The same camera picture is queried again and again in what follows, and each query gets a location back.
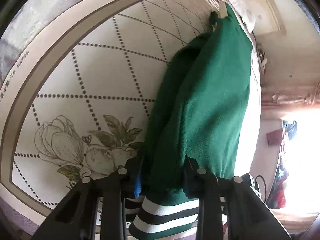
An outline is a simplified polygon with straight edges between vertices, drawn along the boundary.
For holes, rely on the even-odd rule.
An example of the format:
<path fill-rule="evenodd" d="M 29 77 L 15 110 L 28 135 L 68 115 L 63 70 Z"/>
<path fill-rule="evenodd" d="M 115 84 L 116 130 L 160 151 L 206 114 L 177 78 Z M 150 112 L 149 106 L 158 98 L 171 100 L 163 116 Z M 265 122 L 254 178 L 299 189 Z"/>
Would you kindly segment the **pink floral curtain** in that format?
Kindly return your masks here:
<path fill-rule="evenodd" d="M 319 82 L 311 86 L 264 86 L 261 88 L 263 110 L 297 111 L 319 108 Z"/>

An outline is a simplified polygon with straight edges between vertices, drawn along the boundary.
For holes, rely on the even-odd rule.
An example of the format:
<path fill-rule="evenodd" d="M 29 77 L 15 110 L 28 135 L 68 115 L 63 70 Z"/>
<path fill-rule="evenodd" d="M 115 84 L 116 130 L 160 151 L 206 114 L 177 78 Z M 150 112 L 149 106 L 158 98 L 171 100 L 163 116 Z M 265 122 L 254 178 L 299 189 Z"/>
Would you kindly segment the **white pillow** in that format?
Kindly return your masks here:
<path fill-rule="evenodd" d="M 240 14 L 242 22 L 246 26 L 248 32 L 252 33 L 255 28 L 255 24 L 256 24 L 255 16 L 248 9 L 241 9 L 239 14 Z"/>

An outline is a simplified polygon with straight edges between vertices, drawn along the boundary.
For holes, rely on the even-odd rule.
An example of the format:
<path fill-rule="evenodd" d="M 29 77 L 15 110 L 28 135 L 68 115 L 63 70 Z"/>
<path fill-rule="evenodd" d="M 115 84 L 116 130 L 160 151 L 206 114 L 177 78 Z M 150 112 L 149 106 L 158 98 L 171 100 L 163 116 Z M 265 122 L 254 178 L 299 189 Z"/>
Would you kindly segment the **cream bed headboard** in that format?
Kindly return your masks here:
<path fill-rule="evenodd" d="M 248 9 L 255 16 L 255 36 L 265 36 L 284 30 L 283 20 L 274 0 L 230 0 L 238 12 Z"/>

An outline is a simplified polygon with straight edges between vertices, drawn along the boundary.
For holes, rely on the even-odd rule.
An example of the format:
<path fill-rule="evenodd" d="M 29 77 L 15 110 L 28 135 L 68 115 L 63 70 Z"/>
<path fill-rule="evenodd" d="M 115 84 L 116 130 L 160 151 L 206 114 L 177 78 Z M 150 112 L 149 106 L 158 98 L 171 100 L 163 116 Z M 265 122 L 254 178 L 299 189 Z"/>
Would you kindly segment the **clothes pile on windowsill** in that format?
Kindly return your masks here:
<path fill-rule="evenodd" d="M 266 204 L 271 209 L 282 209 L 286 205 L 285 187 L 289 177 L 286 168 L 286 145 L 292 140 L 298 131 L 298 122 L 295 120 L 283 120 L 282 128 L 267 133 L 268 146 L 280 146 L 279 158 L 271 191 Z"/>

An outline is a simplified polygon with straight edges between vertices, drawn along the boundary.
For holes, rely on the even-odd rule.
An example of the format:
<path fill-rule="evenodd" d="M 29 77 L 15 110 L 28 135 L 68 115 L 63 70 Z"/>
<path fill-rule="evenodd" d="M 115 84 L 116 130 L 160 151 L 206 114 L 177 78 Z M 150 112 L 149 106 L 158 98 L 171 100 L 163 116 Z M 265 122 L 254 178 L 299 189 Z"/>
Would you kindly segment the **green cream varsity jacket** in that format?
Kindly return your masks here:
<path fill-rule="evenodd" d="M 136 170 L 143 202 L 129 227 L 136 239 L 185 232 L 199 201 L 183 192 L 184 163 L 232 178 L 251 79 L 252 43 L 231 6 L 212 12 L 208 32 L 168 65 L 150 115 Z"/>

